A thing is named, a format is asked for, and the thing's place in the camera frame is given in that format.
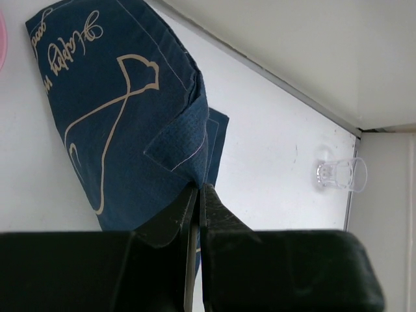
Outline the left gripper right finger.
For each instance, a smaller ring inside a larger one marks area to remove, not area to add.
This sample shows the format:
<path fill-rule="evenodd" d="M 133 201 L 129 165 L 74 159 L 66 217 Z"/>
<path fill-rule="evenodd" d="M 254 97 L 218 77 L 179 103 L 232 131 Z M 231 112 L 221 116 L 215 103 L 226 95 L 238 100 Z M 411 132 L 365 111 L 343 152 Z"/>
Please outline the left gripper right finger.
<path fill-rule="evenodd" d="M 200 192 L 206 311 L 383 311 L 364 246 L 340 230 L 254 231 Z"/>

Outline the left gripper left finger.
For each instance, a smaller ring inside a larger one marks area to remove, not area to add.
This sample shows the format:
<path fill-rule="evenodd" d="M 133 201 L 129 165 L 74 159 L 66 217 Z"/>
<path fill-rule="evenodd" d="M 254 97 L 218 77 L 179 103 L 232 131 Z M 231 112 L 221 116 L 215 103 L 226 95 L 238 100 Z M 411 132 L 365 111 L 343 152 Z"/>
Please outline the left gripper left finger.
<path fill-rule="evenodd" d="M 1 235 L 2 311 L 191 311 L 198 191 L 132 231 Z"/>

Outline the navy blue cloth placemat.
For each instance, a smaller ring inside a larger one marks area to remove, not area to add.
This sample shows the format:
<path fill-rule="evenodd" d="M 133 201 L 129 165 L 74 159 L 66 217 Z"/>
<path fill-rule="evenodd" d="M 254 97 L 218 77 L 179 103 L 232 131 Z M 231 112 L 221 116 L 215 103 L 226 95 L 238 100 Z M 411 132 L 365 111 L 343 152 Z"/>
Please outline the navy blue cloth placemat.
<path fill-rule="evenodd" d="M 57 131 L 104 231 L 215 184 L 229 119 L 144 1 L 59 1 L 26 22 Z"/>

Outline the pink plastic plate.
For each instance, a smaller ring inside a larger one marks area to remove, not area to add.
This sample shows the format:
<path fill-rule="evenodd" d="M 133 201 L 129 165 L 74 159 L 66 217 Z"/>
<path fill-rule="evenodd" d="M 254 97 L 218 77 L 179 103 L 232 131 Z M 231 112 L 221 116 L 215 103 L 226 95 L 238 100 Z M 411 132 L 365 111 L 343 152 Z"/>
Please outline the pink plastic plate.
<path fill-rule="evenodd" d="M 5 23 L 5 18 L 3 13 L 0 12 L 0 70 L 2 69 L 5 59 L 7 57 L 7 47 L 8 47 L 8 38 L 7 38 L 7 26 Z"/>

